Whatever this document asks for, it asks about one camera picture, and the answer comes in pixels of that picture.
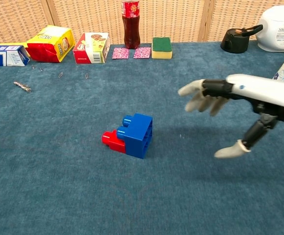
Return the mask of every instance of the bottle label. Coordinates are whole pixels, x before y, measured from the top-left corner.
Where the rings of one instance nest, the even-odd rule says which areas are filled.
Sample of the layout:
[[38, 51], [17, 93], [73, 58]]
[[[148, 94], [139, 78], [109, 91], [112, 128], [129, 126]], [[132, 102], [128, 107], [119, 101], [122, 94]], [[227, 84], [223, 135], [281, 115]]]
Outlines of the bottle label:
[[122, 16], [126, 18], [135, 18], [140, 15], [140, 2], [123, 2], [122, 3]]

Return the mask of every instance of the yellow sponge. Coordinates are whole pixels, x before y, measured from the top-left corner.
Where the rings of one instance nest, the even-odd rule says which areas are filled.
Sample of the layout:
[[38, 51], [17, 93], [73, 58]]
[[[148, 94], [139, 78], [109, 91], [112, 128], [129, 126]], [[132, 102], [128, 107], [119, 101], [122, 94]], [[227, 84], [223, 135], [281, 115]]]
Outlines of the yellow sponge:
[[153, 38], [152, 43], [152, 58], [153, 59], [171, 59], [172, 46], [170, 38]]

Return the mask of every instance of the pink card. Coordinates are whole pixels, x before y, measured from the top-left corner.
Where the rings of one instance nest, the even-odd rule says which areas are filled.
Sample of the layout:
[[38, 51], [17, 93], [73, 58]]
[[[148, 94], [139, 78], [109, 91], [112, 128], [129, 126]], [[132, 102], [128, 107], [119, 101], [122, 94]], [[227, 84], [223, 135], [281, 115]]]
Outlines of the pink card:
[[151, 55], [150, 47], [139, 47], [135, 50], [134, 59], [148, 59]]
[[128, 59], [129, 58], [129, 49], [124, 47], [117, 47], [113, 50], [112, 54], [113, 59]]

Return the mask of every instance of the robotic hand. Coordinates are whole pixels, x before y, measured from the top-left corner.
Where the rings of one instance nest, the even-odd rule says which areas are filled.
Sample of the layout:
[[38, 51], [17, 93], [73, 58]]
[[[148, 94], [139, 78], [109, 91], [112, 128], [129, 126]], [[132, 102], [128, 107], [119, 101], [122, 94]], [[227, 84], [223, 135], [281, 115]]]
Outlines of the robotic hand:
[[246, 74], [233, 74], [225, 80], [201, 79], [182, 87], [178, 94], [195, 94], [187, 103], [185, 110], [191, 112], [206, 111], [211, 107], [210, 115], [215, 116], [230, 100], [244, 99], [250, 102], [253, 112], [260, 118], [245, 133], [242, 140], [233, 146], [220, 149], [216, 158], [234, 158], [251, 151], [278, 121], [284, 122], [284, 82]]

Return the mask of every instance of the woven screen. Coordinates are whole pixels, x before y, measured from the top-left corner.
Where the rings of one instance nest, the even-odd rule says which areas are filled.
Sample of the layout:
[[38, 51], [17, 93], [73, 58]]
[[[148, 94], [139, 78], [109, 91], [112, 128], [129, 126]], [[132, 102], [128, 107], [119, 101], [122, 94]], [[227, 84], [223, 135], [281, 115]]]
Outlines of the woven screen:
[[284, 0], [214, 0], [208, 41], [222, 41], [230, 28], [249, 28], [258, 24], [262, 13], [274, 5], [284, 5]]
[[[70, 27], [76, 41], [84, 32], [108, 32], [112, 44], [123, 44], [120, 0], [52, 0], [60, 25]], [[197, 41], [203, 0], [141, 0], [140, 37], [149, 43], [155, 36], [173, 42]]]
[[0, 0], [0, 43], [25, 42], [46, 25], [39, 0]]

